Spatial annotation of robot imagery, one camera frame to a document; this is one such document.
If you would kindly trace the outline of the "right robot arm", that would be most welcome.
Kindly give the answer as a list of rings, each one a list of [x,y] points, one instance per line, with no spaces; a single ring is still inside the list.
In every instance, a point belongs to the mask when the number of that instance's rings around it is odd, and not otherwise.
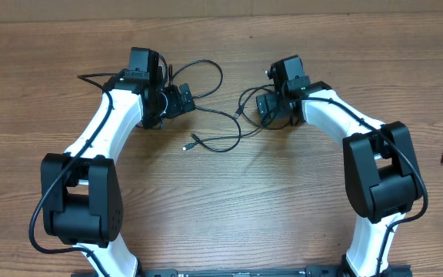
[[[357,218],[352,242],[337,265],[308,265],[304,276],[410,276],[410,265],[390,265],[398,226],[421,218],[428,193],[411,134],[402,122],[368,117],[325,82],[311,82],[297,55],[271,64],[274,91],[260,95],[261,123],[286,116],[321,129],[342,144],[345,191]]]

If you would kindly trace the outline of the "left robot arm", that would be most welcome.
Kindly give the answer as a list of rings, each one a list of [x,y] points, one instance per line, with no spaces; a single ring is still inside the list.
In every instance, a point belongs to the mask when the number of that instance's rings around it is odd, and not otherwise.
[[[161,128],[164,119],[194,110],[188,85],[167,83],[171,72],[159,53],[132,48],[128,67],[100,85],[102,102],[82,135],[64,152],[43,158],[42,198],[28,228],[35,249],[50,252],[36,242],[41,216],[46,233],[65,244],[56,252],[82,253],[93,276],[143,274],[120,233],[124,212],[115,165],[134,127]]]

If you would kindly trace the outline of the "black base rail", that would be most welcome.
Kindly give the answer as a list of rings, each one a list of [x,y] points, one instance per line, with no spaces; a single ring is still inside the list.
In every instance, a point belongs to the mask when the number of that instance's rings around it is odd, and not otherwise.
[[[304,269],[247,269],[231,271],[177,271],[175,269],[145,270],[137,277],[352,277],[340,265],[308,265]]]

